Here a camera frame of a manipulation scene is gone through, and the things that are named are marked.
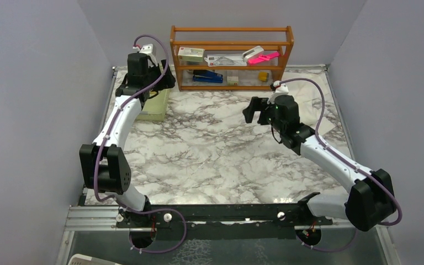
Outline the cream white towel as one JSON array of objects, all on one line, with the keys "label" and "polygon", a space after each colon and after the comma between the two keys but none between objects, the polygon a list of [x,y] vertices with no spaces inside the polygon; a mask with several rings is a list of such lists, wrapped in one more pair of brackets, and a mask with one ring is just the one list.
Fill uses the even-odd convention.
[{"label": "cream white towel", "polygon": [[[325,72],[323,70],[296,70],[288,71],[283,75],[283,80],[293,78],[307,78],[317,83],[324,93],[325,111],[324,118],[320,124],[318,132],[325,135],[336,127],[336,122],[329,120],[332,115],[330,107],[333,104],[332,94],[330,92]],[[308,81],[294,81],[287,83],[289,94],[294,97],[299,105],[299,115],[302,123],[316,128],[321,113],[321,97],[319,90]]]}]

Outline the green plastic basket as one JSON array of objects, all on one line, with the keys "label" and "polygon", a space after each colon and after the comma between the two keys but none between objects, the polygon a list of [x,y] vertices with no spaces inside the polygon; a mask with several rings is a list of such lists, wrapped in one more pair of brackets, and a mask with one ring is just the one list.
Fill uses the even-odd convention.
[{"label": "green plastic basket", "polygon": [[151,90],[141,113],[136,120],[163,121],[165,119],[171,89]]}]

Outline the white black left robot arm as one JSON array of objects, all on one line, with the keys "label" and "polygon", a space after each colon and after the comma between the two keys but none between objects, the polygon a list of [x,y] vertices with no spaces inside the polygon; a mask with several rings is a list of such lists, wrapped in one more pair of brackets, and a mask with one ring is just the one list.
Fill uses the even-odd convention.
[{"label": "white black left robot arm", "polygon": [[143,227],[151,221],[151,205],[146,195],[130,185],[132,171],[124,146],[131,127],[151,99],[152,91],[173,88],[176,84],[167,59],[157,61],[142,52],[128,56],[128,70],[115,90],[112,112],[99,135],[79,150],[84,185],[94,191],[99,202],[113,199],[130,219]]}]

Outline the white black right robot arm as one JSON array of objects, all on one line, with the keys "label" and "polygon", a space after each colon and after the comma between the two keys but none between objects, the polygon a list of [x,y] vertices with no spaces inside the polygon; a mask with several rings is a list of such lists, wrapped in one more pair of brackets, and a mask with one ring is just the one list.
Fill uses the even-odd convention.
[{"label": "white black right robot arm", "polygon": [[259,125],[269,125],[278,133],[277,143],[317,164],[333,177],[347,195],[315,193],[305,197],[296,210],[297,219],[305,225],[318,217],[346,219],[360,231],[368,231],[397,212],[391,176],[383,169],[376,171],[361,166],[331,147],[316,131],[300,121],[299,107],[292,96],[252,97],[243,110],[246,123],[259,112]]}]

